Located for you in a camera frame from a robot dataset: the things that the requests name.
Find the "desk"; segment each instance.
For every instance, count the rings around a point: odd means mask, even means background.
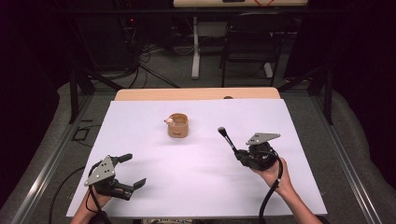
[[[268,0],[259,0],[266,5]],[[275,0],[271,3],[272,7],[301,7],[306,6],[308,0]],[[223,3],[222,0],[174,0],[174,7],[257,7],[254,0],[245,2]]]
[[[308,0],[275,0],[271,3],[271,7],[303,7],[306,6]],[[254,0],[246,0],[245,2],[223,3],[222,0],[174,0],[174,7],[259,7]],[[193,36],[194,36],[194,56],[192,61],[191,78],[199,77],[200,50],[198,46],[198,19],[193,18]]]
[[[234,99],[223,100],[224,96]],[[167,136],[163,120],[175,112],[189,116],[186,138]],[[219,126],[227,129],[239,148],[244,148],[255,132],[281,133],[270,144],[288,160],[296,190],[315,214],[327,214],[277,90],[206,88],[120,91],[106,113],[67,216],[73,216],[81,202],[87,190],[83,183],[94,163],[108,154],[132,153],[132,160],[116,167],[116,178],[129,185],[146,177],[147,183],[129,202],[112,200],[105,207],[111,217],[256,217],[268,187],[236,160],[217,133]],[[265,215],[291,212],[274,194]]]

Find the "person's arm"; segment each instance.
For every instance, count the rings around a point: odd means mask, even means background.
[[[298,193],[295,191],[293,185],[291,184],[288,165],[286,161],[281,158],[283,164],[283,175],[279,182],[278,188],[276,192],[282,197],[282,199],[286,202],[291,212],[294,215],[297,223],[299,224],[317,224],[321,223],[320,220],[309,210],[309,208],[305,205],[303,200],[300,198]],[[260,175],[265,183],[269,187],[271,187],[275,180],[277,179],[277,173],[279,170],[279,162],[276,163],[269,169],[264,171],[253,170],[256,174]]]
[[[101,194],[98,194],[95,190],[95,188],[93,189],[93,193],[96,197],[96,200],[99,202],[99,205],[101,207],[105,206],[105,204],[110,201],[111,197],[110,196],[104,196]],[[87,193],[85,194],[84,198],[81,201],[81,204],[79,205],[79,208],[77,210],[77,212],[75,213],[71,224],[88,224],[91,220],[91,218],[93,218],[96,213],[90,211],[87,209],[87,206],[89,209],[91,209],[92,211],[97,211],[97,207],[90,195],[90,191],[87,190]]]

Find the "white tabletop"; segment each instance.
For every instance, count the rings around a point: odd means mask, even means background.
[[[262,5],[267,5],[269,0],[259,0]],[[301,7],[306,6],[308,0],[275,0],[270,4],[273,7]],[[223,3],[222,0],[174,0],[174,7],[257,7],[254,0],[245,2]]]
[[[167,135],[163,120],[173,113],[189,116],[186,138]],[[146,178],[146,185],[131,201],[111,200],[104,208],[110,217],[256,217],[269,188],[236,160],[220,126],[240,149],[248,149],[254,133],[280,133],[270,144],[288,161],[294,187],[313,213],[327,214],[284,101],[232,99],[112,102],[67,216],[87,190],[83,183],[92,165],[106,155],[132,153],[116,166],[116,178],[126,185]],[[275,193],[264,215],[291,212]]]

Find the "cable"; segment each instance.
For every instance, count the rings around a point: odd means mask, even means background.
[[[142,56],[146,56],[146,54],[149,54],[151,52],[155,52],[158,50],[163,50],[164,48],[161,48],[158,44],[147,44],[143,49],[142,49]]]
[[[50,204],[50,206],[49,206],[49,224],[52,223],[52,210],[53,210],[53,205],[55,204],[56,197],[58,196],[59,191],[61,191],[62,186],[64,185],[64,183],[65,183],[72,175],[74,175],[75,173],[77,173],[77,172],[80,171],[80,170],[83,170],[84,168],[85,168],[85,166],[80,167],[80,168],[78,168],[77,170],[75,170],[73,173],[71,173],[71,174],[61,183],[61,185],[59,186],[59,188],[56,189],[55,195],[53,196],[52,202],[51,202],[51,204]]]
[[[97,211],[93,211],[91,208],[88,207],[88,200],[90,199],[90,197],[91,194],[88,194],[87,199],[85,200],[85,208],[92,213],[98,213]]]
[[[187,52],[180,52],[180,51],[177,51],[177,49],[190,49],[190,50]],[[194,51],[194,49],[195,49],[195,46],[174,47],[174,52],[179,55],[187,55],[187,54],[192,53]]]
[[[174,82],[172,82],[171,80],[169,80],[167,77],[164,77],[163,75],[147,68],[145,65],[140,64],[140,67],[142,67],[144,70],[148,71],[150,74],[152,74],[153,76],[159,78],[160,80],[168,83],[169,85],[175,87],[175,88],[180,88],[177,84],[175,84]]]
[[[149,60],[151,59],[151,48],[152,47],[148,47],[142,50],[142,53],[139,55],[139,61],[142,63],[148,63]],[[141,57],[142,56],[147,56],[148,58],[146,60],[143,60]]]
[[[78,127],[78,131],[86,130],[87,128],[94,128],[94,127],[101,127],[101,126],[102,126],[102,124],[93,124],[93,125],[85,126],[85,127],[83,127],[83,128],[79,128],[79,127]],[[83,145],[84,147],[92,147],[92,146],[90,146],[90,145],[88,145],[88,144],[82,143],[80,140],[72,139],[71,141],[77,142],[77,143]]]
[[[88,176],[91,176],[93,170],[94,170],[96,167],[98,167],[100,163],[101,163],[101,161],[99,161],[99,162],[97,162],[96,164],[93,165],[93,167],[91,168],[91,170],[90,170]],[[99,204],[99,202],[97,201],[97,199],[96,199],[96,197],[95,197],[95,194],[93,193],[93,189],[92,189],[92,188],[93,188],[92,185],[89,185],[89,186],[88,186],[88,190],[89,190],[90,194],[88,195],[87,200],[85,201],[85,207],[86,207],[89,211],[94,212],[96,215],[99,215],[99,216],[100,216],[99,218],[100,218],[101,220],[103,220],[103,221],[105,222],[105,224],[111,224],[110,220],[109,220],[109,219],[107,218],[107,216],[106,216],[106,213],[105,213],[105,212],[102,210],[102,208],[100,207],[100,204]],[[88,199],[89,199],[90,196],[92,197],[92,200],[93,200],[93,202],[94,202],[95,205],[96,205],[97,211],[93,211],[93,210],[91,210],[91,209],[88,207]]]
[[[271,3],[273,3],[275,0],[270,0],[268,3],[266,3],[266,5],[261,4],[258,0],[254,0],[255,3],[257,3],[257,5],[259,7],[269,7],[271,5]]]
[[[108,80],[116,80],[116,79],[120,79],[120,78],[123,78],[123,77],[128,77],[128,76],[130,76],[133,73],[134,73],[134,69],[133,68],[126,68],[125,71],[122,74],[117,75],[117,76],[111,76],[111,75],[107,76],[106,74],[101,74],[101,75],[103,77],[106,77]]]
[[[279,170],[277,173],[277,180],[274,182],[274,184],[271,186],[270,190],[268,190],[267,195],[265,195],[264,200],[262,201],[262,206],[260,207],[260,212],[259,212],[259,224],[265,224],[265,220],[263,218],[264,215],[264,210],[265,206],[267,205],[268,201],[270,200],[272,194],[276,190],[277,186],[279,185],[280,178],[282,178],[283,175],[283,163],[282,160],[276,155],[276,159],[279,161]]]
[[[194,33],[194,29],[191,27],[191,24],[189,23],[189,20],[187,20],[187,17],[185,17],[184,20],[185,20],[186,23],[189,25],[190,31],[191,31],[191,33],[193,34],[193,33]]]
[[[136,75],[134,76],[134,80],[132,80],[131,85],[129,85],[128,89],[131,89],[131,88],[132,88],[132,86],[134,85],[134,83],[135,83],[136,80],[137,80],[137,76],[138,76],[138,75],[139,75],[139,66],[137,66],[137,68],[136,68]]]
[[[146,87],[146,84],[148,83],[148,78],[149,78],[148,71],[146,71],[145,74],[146,74],[146,79],[145,79],[145,82],[143,83],[143,86],[140,89],[144,89]]]

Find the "human hand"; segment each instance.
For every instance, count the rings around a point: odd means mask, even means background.
[[[105,196],[96,192],[95,187],[92,187],[93,195],[96,198],[96,201],[99,203],[99,206],[104,207],[110,200],[110,196]],[[90,194],[90,191],[87,190],[84,198],[81,201],[81,204],[78,207],[77,212],[75,213],[71,223],[89,223],[91,218],[96,215],[98,208],[93,201],[93,198]]]
[[[280,160],[282,161],[283,174],[282,174],[281,180],[279,182],[279,185],[276,189],[276,192],[281,197],[283,197],[289,191],[294,190],[294,189],[291,184],[288,165],[287,165],[285,159],[280,158]],[[259,176],[261,176],[264,179],[265,183],[271,188],[271,186],[277,180],[277,176],[278,176],[278,172],[279,172],[279,161],[276,161],[272,167],[270,167],[264,171],[254,170],[254,169],[252,169],[252,171],[254,173],[258,174]]]

